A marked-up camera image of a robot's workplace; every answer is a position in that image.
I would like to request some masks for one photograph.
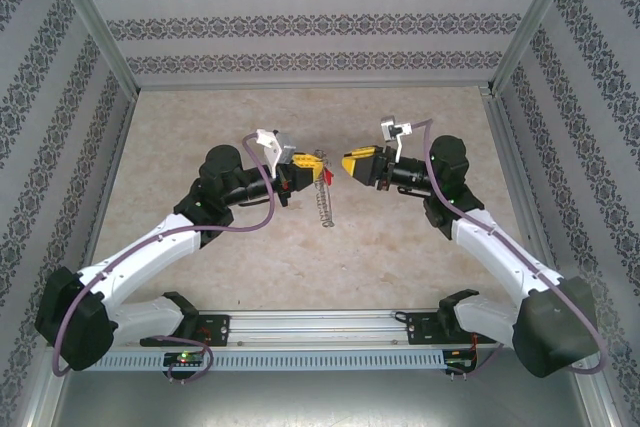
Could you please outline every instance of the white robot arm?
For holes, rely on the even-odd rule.
[[[271,173],[267,179],[283,206],[292,192],[313,184],[321,174],[322,161],[308,154],[296,154],[286,134],[258,130],[255,137],[264,146]],[[72,369],[83,370],[93,365],[112,346],[152,336],[193,336],[195,323],[189,316],[193,312],[197,315],[197,310],[175,292],[151,302],[123,302],[165,267],[200,250],[221,234],[220,230],[198,226],[228,227],[233,222],[230,206],[269,200],[264,199],[268,189],[259,169],[243,169],[240,153],[232,146],[211,149],[199,174],[174,212],[149,233],[76,274],[61,268],[47,280],[35,324],[52,344],[72,302],[78,302],[79,293],[90,288],[62,329],[61,355]],[[95,283],[97,276],[101,280]]]
[[[387,117],[381,127],[384,139],[390,142],[411,134],[415,126],[396,124],[393,117]],[[402,157],[401,148],[400,142],[398,149],[363,147],[346,154],[342,164],[364,185],[378,190],[395,185],[401,194],[421,198],[431,225],[473,255],[512,300],[508,305],[499,304],[471,290],[443,299],[438,319],[446,335],[475,332],[500,342],[513,348],[522,364],[538,377],[596,353],[598,344],[585,325],[585,319],[596,325],[588,284],[579,277],[565,279],[543,265],[496,224],[465,183],[469,162],[462,140],[439,137],[428,152],[443,201],[432,186],[427,164]],[[444,201],[455,205],[453,210],[461,215]]]

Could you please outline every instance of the spring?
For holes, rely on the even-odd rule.
[[[320,214],[320,222],[322,222],[323,227],[333,227],[335,224],[333,223],[333,213],[331,211],[331,196],[324,176],[324,169],[329,165],[327,154],[323,150],[316,150],[313,155],[321,159],[324,165],[322,174],[313,182],[318,191],[316,193],[316,205]]]

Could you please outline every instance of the floral striped wallpaper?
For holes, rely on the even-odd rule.
[[[487,81],[531,0],[95,0],[139,84]]]
[[[17,420],[44,283],[83,265],[130,100],[70,0],[0,0],[0,426]]]
[[[556,265],[597,302],[640,424],[640,0],[554,0],[502,93]]]

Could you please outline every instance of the red object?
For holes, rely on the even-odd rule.
[[[471,334],[471,340],[472,344],[470,350],[473,351],[473,359],[471,359],[471,362],[473,362],[478,358],[478,334],[476,334],[475,332]]]
[[[324,181],[327,183],[327,185],[331,185],[331,179],[333,179],[333,174],[331,173],[331,171],[329,169],[327,169],[325,167],[324,168]]]

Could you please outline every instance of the beige floor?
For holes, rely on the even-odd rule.
[[[474,288],[506,299],[497,282],[424,217],[419,199],[365,188],[342,170],[342,155],[382,145],[379,120],[433,117],[434,137],[464,139],[473,192],[511,235],[517,228],[476,88],[143,92],[136,106],[95,260],[160,222],[188,191],[207,151],[256,128],[290,133],[298,150],[323,149],[336,174],[335,227],[319,221],[313,187],[278,207],[266,228],[225,233],[168,267],[130,298],[177,290],[200,309],[434,307]],[[420,156],[421,135],[405,155]],[[243,155],[245,167],[250,160]],[[264,205],[235,208],[234,225],[260,221]]]

